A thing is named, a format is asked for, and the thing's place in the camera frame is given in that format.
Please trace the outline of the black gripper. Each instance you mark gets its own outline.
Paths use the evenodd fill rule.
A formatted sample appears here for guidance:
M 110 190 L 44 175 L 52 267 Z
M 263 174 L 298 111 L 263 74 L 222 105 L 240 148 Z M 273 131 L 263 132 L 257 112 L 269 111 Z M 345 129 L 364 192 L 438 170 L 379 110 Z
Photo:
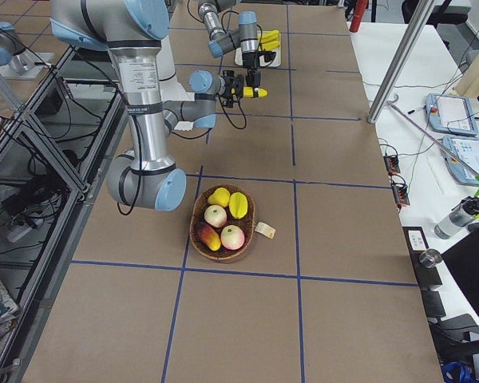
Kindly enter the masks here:
M 239 104 L 243 98 L 244 75 L 235 75 L 234 70 L 224 70 L 221 74 L 224 81 L 224 90 L 219 94 L 220 104 L 223 107 L 233 107 L 235 103 Z M 252 88 L 253 97 L 259 97 L 259 88 Z
M 277 53 L 275 51 L 255 51 L 241 53 L 242 66 L 247 69 L 247 75 L 245 77 L 247 85 L 260 85 L 262 68 L 260 59 L 263 58 L 267 65 L 270 65 L 276 59 Z

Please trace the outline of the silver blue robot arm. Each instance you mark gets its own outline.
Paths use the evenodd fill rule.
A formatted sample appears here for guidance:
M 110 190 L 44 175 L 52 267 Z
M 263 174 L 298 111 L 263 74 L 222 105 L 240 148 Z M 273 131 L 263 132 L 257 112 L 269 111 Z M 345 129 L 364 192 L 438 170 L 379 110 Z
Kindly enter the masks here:
M 243 77 L 195 71 L 189 80 L 193 99 L 164 101 L 157 63 L 169 28 L 163 1 L 54 1 L 50 21 L 59 40 L 107 52 L 117 73 L 133 146 L 110 166 L 110 195 L 130 207 L 175 210 L 184 198 L 186 175 L 168 153 L 168 136 L 181 121 L 213 128 L 217 97 L 228 103 L 242 97 Z
M 209 36 L 208 48 L 214 58 L 233 52 L 238 55 L 237 65 L 247 70 L 246 89 L 236 91 L 242 97 L 266 97 L 261 87 L 260 70 L 279 64 L 280 35 L 278 30 L 264 31 L 253 11 L 238 13 L 238 27 L 226 30 L 219 14 L 231 13 L 237 1 L 199 1 L 197 13 Z

